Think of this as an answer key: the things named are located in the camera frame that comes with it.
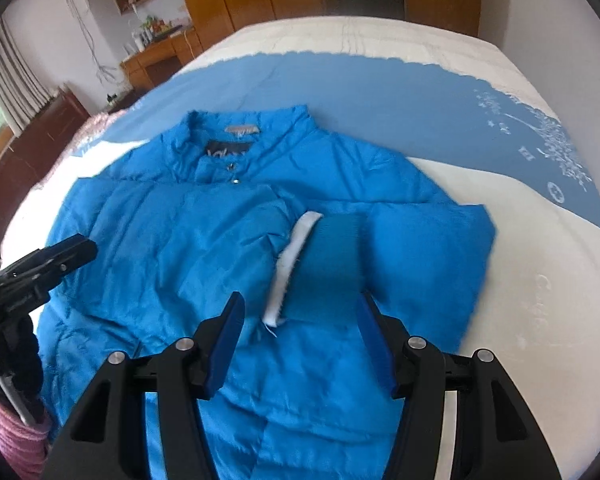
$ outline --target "bed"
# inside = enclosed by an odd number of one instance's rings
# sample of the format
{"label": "bed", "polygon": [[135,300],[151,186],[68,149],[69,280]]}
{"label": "bed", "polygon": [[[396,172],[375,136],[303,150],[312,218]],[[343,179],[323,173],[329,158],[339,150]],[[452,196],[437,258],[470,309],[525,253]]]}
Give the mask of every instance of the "bed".
{"label": "bed", "polygon": [[[308,104],[328,130],[408,156],[459,203],[487,206],[498,235],[461,353],[493,349],[565,479],[600,450],[600,197],[555,114],[495,46],[375,18],[244,28],[147,94],[32,190],[5,264],[45,243],[76,178],[99,173],[189,110]],[[436,478],[448,478],[448,395]]]}

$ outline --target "black chair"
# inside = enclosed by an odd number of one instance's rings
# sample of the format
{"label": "black chair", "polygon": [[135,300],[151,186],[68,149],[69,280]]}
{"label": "black chair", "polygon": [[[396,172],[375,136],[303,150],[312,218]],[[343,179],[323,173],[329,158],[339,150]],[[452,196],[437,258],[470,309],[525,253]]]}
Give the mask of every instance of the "black chair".
{"label": "black chair", "polygon": [[404,0],[338,0],[338,14],[403,21],[407,19]]}

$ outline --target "curtain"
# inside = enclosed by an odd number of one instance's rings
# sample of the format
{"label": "curtain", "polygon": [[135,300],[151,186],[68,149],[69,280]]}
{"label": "curtain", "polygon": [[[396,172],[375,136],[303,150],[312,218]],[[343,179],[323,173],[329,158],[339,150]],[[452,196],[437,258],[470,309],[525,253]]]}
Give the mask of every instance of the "curtain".
{"label": "curtain", "polygon": [[0,108],[7,124],[19,136],[51,100],[18,51],[6,23],[0,19]]}

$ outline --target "white bedsheet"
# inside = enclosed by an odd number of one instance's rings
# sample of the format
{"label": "white bedsheet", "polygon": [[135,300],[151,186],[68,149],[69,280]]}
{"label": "white bedsheet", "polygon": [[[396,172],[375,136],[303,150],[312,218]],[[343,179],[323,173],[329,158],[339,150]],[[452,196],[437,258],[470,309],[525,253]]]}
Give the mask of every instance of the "white bedsheet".
{"label": "white bedsheet", "polygon": [[[555,117],[495,46],[391,20],[329,17],[255,25],[183,71],[256,53],[303,50],[436,63],[485,79]],[[44,244],[55,211],[78,176],[97,174],[137,145],[101,143],[83,158],[65,160],[20,207],[2,245],[4,263]],[[536,416],[563,478],[577,478],[600,449],[600,229],[512,178],[426,160],[414,163],[458,202],[487,206],[498,237],[461,351],[493,349]],[[437,479],[448,478],[451,466],[452,403],[446,414]]]}

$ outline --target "pink cloth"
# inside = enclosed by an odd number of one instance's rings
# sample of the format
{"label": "pink cloth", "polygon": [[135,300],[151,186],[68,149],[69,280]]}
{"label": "pink cloth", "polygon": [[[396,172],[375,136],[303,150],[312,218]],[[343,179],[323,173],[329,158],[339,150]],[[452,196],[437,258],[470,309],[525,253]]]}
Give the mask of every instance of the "pink cloth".
{"label": "pink cloth", "polygon": [[28,428],[0,404],[0,452],[22,480],[38,480],[42,475],[50,428],[46,413],[42,424]]}
{"label": "pink cloth", "polygon": [[62,150],[62,153],[55,161],[51,169],[48,171],[48,173],[45,175],[45,177],[38,184],[36,184],[36,186],[44,186],[56,172],[63,160],[71,156],[71,154],[75,152],[78,148],[81,148],[103,136],[106,129],[109,128],[113,123],[115,123],[120,117],[126,114],[126,112],[127,110],[120,110],[119,112],[116,112],[115,114],[111,115],[97,114],[87,119],[87,121],[75,133],[75,135],[67,144],[65,149]]}

